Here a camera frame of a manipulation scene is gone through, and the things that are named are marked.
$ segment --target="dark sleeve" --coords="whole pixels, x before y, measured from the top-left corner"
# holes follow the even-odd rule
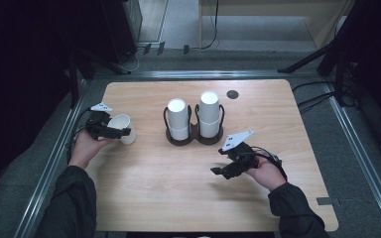
[[[67,167],[58,177],[51,203],[36,237],[93,237],[96,192],[92,179],[79,167]]]
[[[280,216],[280,233],[286,237],[329,237],[322,219],[309,207],[305,194],[288,182],[269,195],[271,212]]]

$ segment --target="hand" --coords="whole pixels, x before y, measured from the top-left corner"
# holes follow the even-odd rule
[[[91,159],[97,155],[100,149],[113,141],[114,140],[112,139],[102,139],[96,141],[92,139],[86,131],[79,132],[76,138],[75,148],[73,149],[72,157],[70,158],[68,165],[77,166],[85,170]]]
[[[280,170],[278,170],[278,168],[271,162],[262,157],[256,157],[256,160],[258,160],[258,168],[251,168],[246,171],[246,174],[254,178],[259,184],[272,191],[286,183]]]

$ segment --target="stacked cups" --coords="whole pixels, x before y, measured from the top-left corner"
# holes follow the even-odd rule
[[[173,139],[182,141],[190,136],[190,118],[187,104],[180,98],[170,100],[168,104],[168,126]]]
[[[216,136],[220,124],[218,95],[213,91],[205,91],[200,96],[198,109],[200,135],[204,138]]]

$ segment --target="white paper cup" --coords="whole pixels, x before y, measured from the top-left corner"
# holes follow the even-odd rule
[[[176,130],[176,129],[173,129],[172,127],[169,127],[169,130],[170,130],[170,135],[172,136],[172,138],[177,141],[185,140],[190,136],[189,127],[185,127],[184,129],[181,129],[181,130]]]
[[[219,131],[219,121],[219,118],[213,123],[199,121],[200,135],[204,138],[212,138],[216,136]]]
[[[205,123],[213,123],[219,117],[219,98],[214,91],[205,91],[200,96],[198,117]]]
[[[168,107],[169,126],[176,130],[182,130],[188,126],[189,116],[187,104],[180,98],[170,100]]]
[[[115,129],[123,129],[123,128],[130,128],[131,134],[129,136],[122,136],[120,138],[120,142],[122,142],[124,145],[131,145],[135,142],[137,139],[137,135],[135,134],[135,130],[132,127],[131,118],[128,115],[120,114],[115,117],[113,117],[109,124],[107,124],[108,127],[115,128]]]

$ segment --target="left hand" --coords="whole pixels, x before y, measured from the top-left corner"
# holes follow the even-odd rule
[[[113,139],[94,140],[86,131],[79,132],[69,166],[77,166],[85,170],[92,158],[101,148],[112,143]]]

